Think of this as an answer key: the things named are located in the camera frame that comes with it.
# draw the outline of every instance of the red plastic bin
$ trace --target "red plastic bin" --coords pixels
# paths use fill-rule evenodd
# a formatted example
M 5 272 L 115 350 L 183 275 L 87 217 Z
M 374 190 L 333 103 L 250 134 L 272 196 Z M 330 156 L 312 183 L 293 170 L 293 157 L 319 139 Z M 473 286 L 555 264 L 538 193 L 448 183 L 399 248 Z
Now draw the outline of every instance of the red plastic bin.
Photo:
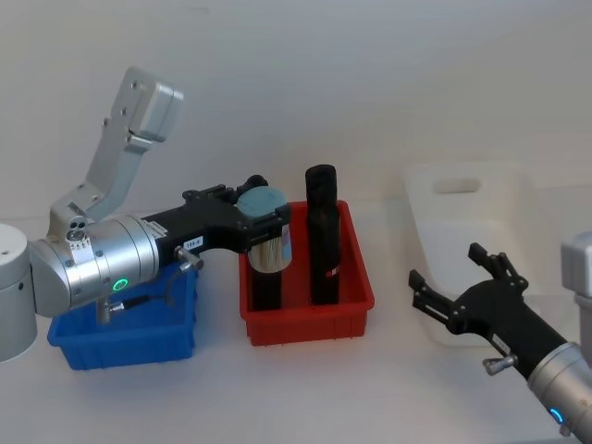
M 374 294 L 353 229 L 350 208 L 338 201 L 341 220 L 339 303 L 311 305 L 306 202 L 290 203 L 292 262 L 282 274 L 282 308 L 254 312 L 251 305 L 251 268 L 242 254 L 240 316 L 246 321 L 252 345 L 274 345 L 307 340 L 363 336 Z

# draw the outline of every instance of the black cylinder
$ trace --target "black cylinder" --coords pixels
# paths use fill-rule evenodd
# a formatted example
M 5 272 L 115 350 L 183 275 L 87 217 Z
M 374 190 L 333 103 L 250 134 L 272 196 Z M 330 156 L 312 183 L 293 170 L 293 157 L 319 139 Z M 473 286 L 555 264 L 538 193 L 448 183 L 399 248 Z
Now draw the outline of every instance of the black cylinder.
M 311 302 L 339 302 L 341 236 L 337 207 L 337 172 L 332 165 L 306 171 L 308 247 L 311 269 Z

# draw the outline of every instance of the silver metal cylinder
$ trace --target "silver metal cylinder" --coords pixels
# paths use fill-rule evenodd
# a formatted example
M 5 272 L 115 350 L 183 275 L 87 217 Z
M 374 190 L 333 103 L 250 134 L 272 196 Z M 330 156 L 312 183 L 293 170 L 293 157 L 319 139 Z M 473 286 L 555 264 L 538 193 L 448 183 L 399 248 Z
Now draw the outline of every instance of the silver metal cylinder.
M 60 315 L 158 273 L 154 237 L 138 217 L 118 216 L 92 224 L 88 231 L 90 241 L 80 245 L 53 238 L 31 244 L 39 315 Z
M 27 237 L 0 224 L 0 362 L 25 352 L 36 337 Z
M 543 359 L 528 378 L 535 393 L 563 433 L 592 442 L 592 370 L 580 348 L 566 343 Z

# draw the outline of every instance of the blue indicator light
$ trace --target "blue indicator light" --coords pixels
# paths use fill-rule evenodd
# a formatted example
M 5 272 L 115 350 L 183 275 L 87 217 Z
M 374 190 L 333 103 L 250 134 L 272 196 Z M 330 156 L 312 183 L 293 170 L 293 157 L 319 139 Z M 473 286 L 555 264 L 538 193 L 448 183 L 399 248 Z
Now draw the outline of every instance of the blue indicator light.
M 553 415 L 553 417 L 559 424 L 563 424 L 563 416 L 561 415 L 561 413 L 559 413 L 557 409 L 550 409 L 549 412 Z

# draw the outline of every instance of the blue plastic bin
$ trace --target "blue plastic bin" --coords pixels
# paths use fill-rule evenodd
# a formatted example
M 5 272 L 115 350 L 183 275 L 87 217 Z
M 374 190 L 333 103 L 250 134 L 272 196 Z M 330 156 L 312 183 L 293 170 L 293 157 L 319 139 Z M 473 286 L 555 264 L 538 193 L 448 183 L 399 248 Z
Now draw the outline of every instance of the blue plastic bin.
M 165 294 L 167 282 L 179 268 L 169 265 L 152 282 L 112 296 L 113 302 L 150 294 Z M 194 306 L 197 272 L 178 277 L 171 295 L 174 305 L 163 299 L 149 301 L 120 314 L 101 326 L 96 321 L 96 304 L 91 303 L 54 318 L 47 340 L 60 347 L 73 370 L 91 370 L 121 365 L 163 363 L 193 355 Z

